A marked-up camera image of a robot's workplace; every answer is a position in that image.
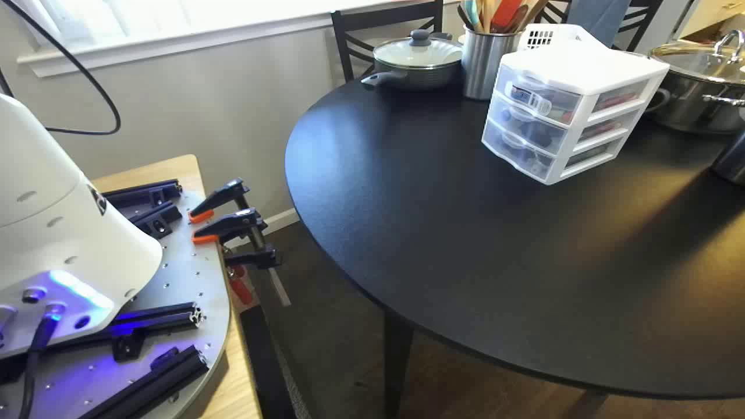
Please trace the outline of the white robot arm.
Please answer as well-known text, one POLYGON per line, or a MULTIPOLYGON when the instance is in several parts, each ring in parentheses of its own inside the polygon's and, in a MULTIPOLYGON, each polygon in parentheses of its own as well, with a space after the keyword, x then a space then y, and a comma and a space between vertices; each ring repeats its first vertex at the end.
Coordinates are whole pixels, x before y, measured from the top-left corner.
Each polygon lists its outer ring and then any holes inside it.
POLYGON ((37 115, 0 96, 0 355, 94 334, 159 271, 164 246, 130 222, 37 115))

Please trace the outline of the grey round robot base plate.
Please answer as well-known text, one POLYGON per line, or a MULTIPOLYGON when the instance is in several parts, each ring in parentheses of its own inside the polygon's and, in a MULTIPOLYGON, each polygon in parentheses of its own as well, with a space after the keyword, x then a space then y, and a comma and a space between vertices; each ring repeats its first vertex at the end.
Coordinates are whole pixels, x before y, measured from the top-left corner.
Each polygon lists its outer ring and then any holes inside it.
MULTIPOLYGON (((164 238, 181 220, 174 179, 120 189, 109 201, 142 232, 164 238)), ((2 419, 142 419, 207 371, 195 347, 144 360, 144 340, 193 328, 193 303, 136 306, 134 296, 94 334, 52 342, 59 315, 42 315, 26 353, 2 359, 2 419)))

